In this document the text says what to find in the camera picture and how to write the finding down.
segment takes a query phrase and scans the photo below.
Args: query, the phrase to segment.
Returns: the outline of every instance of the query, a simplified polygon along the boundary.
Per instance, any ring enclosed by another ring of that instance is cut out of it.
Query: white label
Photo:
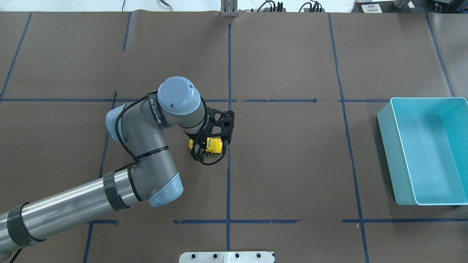
[[[367,4],[361,5],[361,7],[364,13],[382,13],[382,9],[380,8],[379,4]]]

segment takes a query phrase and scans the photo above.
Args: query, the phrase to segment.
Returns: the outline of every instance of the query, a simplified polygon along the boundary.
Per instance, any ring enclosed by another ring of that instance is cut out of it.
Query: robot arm
[[[206,164],[208,137],[221,137],[220,159],[224,156],[234,113],[207,108],[188,79],[172,77],[147,97],[111,110],[106,125],[112,138],[132,155],[133,165],[0,214],[0,262],[14,250],[143,200],[156,207],[177,199],[183,186],[162,130],[181,126],[194,141],[192,156]],[[213,134],[214,126],[220,127],[221,133]]]

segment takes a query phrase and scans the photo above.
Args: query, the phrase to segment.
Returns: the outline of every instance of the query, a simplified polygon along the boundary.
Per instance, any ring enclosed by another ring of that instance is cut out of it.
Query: turquoise bin
[[[377,119],[399,205],[468,205],[465,98],[392,98]]]

